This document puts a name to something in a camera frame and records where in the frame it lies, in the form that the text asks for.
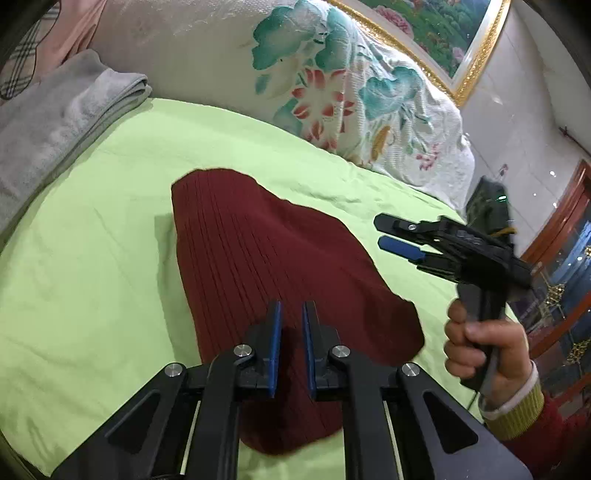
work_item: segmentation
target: sleeve cuff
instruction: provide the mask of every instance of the sleeve cuff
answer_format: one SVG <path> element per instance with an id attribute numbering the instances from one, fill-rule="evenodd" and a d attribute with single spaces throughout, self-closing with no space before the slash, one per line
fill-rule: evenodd
<path id="1" fill-rule="evenodd" d="M 528 381 L 509 401 L 496 410 L 488 410 L 486 400 L 481 397 L 478 406 L 489 430 L 499 440 L 522 435 L 535 423 L 544 408 L 544 395 L 535 363 L 532 362 Z"/>

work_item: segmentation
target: black cable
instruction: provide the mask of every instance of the black cable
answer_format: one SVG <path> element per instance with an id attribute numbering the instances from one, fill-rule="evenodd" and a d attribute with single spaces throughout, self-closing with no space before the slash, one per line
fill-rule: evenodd
<path id="1" fill-rule="evenodd" d="M 470 403 L 468 404 L 468 408 L 467 408 L 468 411 L 470 411 L 470 409 L 474 405 L 474 402 L 476 401 L 477 396 L 478 396 L 478 392 L 474 392 L 474 396 L 472 397 L 472 399 L 470 400 Z"/>

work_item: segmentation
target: gold picture frame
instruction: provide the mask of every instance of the gold picture frame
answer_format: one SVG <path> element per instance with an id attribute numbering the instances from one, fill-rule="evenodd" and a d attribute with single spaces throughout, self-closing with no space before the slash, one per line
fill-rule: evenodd
<path id="1" fill-rule="evenodd" d="M 359 0 L 326 0 L 326 2 L 347 13 L 373 38 L 396 48 L 413 59 L 431 83 L 447 94 L 458 107 L 466 102 L 478 77 L 484 70 L 486 61 L 501 34 L 511 4 L 511 0 L 491 0 L 485 20 L 478 30 L 477 38 L 475 37 L 472 41 L 475 45 L 470 47 L 472 51 L 466 55 L 466 57 L 469 56 L 469 59 L 466 60 L 466 64 L 462 65 L 461 71 L 458 69 L 456 75 L 451 78 L 446 75 L 443 69 L 437 67 L 428 53 L 414 48 L 413 42 L 407 39 L 401 31 L 396 35 L 396 27 Z"/>

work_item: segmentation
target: knit fabric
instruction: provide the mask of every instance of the knit fabric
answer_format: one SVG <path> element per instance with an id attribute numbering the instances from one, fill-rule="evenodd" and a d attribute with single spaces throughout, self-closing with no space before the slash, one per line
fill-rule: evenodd
<path id="1" fill-rule="evenodd" d="M 540 382 L 511 411 L 486 425 L 499 440 L 511 440 L 523 434 L 540 416 L 544 408 L 544 394 Z"/>
<path id="2" fill-rule="evenodd" d="M 246 403 L 241 438 L 287 453 L 338 431 L 338 403 L 307 391 L 301 310 L 374 361 L 398 365 L 424 343 L 414 305 L 394 295 L 363 246 L 337 219 L 294 205 L 232 170 L 194 171 L 173 185 L 177 258 L 203 362 L 240 343 L 272 299 L 283 303 L 275 399 Z M 368 228 L 373 228 L 368 219 Z"/>
<path id="3" fill-rule="evenodd" d="M 582 415 L 563 419 L 556 403 L 544 396 L 544 405 L 536 421 L 521 435 L 505 440 L 503 444 L 526 465 L 534 479 L 538 480 L 577 446 L 579 436 L 590 427 L 587 418 Z"/>

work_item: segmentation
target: wooden cabinet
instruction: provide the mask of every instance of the wooden cabinet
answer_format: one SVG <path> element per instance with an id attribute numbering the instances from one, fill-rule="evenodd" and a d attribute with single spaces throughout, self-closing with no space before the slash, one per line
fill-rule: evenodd
<path id="1" fill-rule="evenodd" d="M 591 167 L 582 161 L 556 212 L 522 258 L 534 288 L 512 303 L 542 388 L 565 417 L 591 408 Z"/>

